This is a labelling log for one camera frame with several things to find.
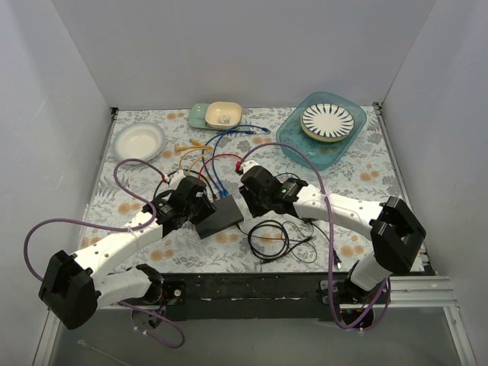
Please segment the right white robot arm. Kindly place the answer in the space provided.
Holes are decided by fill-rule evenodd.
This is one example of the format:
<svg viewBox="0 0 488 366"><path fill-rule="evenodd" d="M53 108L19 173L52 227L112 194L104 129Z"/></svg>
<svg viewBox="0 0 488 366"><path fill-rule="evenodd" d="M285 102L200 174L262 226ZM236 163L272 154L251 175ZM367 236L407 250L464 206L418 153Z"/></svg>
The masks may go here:
<svg viewBox="0 0 488 366"><path fill-rule="evenodd" d="M343 300L362 303L390 275L408 274L426 237L423 225L398 197L377 202L337 194L325 196L300 179L281 182L255 162L245 163L238 173L242 176L239 191L254 217L273 211L320 220L354 231L372 242L372 251L354 264L340 286Z"/></svg>

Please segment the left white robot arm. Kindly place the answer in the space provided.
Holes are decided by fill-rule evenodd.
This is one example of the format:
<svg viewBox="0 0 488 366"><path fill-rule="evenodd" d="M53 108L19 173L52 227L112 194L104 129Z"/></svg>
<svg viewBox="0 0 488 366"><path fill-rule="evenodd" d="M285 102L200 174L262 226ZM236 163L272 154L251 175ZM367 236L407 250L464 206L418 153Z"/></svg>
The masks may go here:
<svg viewBox="0 0 488 366"><path fill-rule="evenodd" d="M185 222L200 223L216 210L202 180L183 175L173 178L170 187L169 199L159 194L123 231L72 254L59 251L51 257L39 297L67 329L79 328L97 309L122 300L159 302L163 277L157 270L149 265L120 273L114 269Z"/></svg>

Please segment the black network switch box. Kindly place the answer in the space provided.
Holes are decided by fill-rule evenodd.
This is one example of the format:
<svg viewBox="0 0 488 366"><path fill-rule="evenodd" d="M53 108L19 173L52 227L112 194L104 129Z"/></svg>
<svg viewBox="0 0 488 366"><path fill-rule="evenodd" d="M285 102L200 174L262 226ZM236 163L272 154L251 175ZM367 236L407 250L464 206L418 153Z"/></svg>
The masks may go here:
<svg viewBox="0 0 488 366"><path fill-rule="evenodd" d="M200 239L205 239L244 221L241 210L232 195L217 200L213 205L215 211L195 225Z"/></svg>

